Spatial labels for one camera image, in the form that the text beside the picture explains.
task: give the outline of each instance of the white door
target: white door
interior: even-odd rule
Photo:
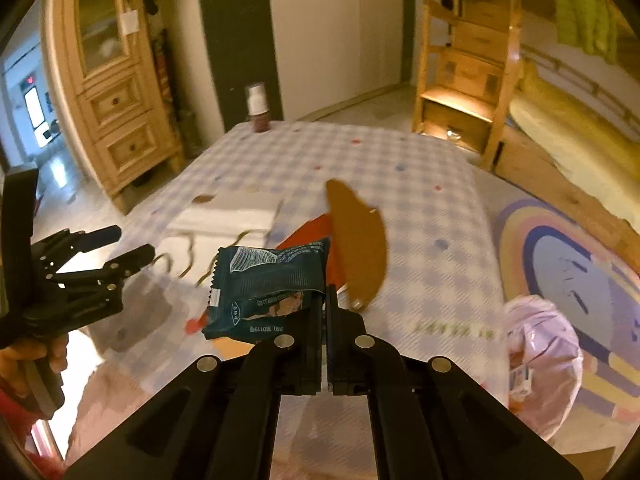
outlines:
[[[400,82],[403,0],[360,0],[360,93]]]
[[[286,120],[360,92],[359,0],[271,0]]]

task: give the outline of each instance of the hanging clothes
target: hanging clothes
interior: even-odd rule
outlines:
[[[556,0],[558,42],[615,64],[618,22],[610,0]]]

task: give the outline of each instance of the dark blue snack wrapper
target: dark blue snack wrapper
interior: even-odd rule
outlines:
[[[284,330],[285,316],[324,294],[329,238],[288,249],[228,247],[218,251],[207,307],[207,339],[255,343]]]

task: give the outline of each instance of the pink plastic bag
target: pink plastic bag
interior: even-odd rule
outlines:
[[[556,306],[539,296],[516,298],[505,308],[512,376],[529,376],[523,388],[512,389],[509,407],[548,440],[569,415],[582,384],[578,336]],[[526,372],[525,367],[513,371],[522,364]]]

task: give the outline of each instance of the wooden ladder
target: wooden ladder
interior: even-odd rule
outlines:
[[[431,44],[432,19],[449,24],[446,46]],[[521,20],[520,0],[453,0],[452,10],[424,0],[414,132],[480,153],[491,170],[520,76]]]

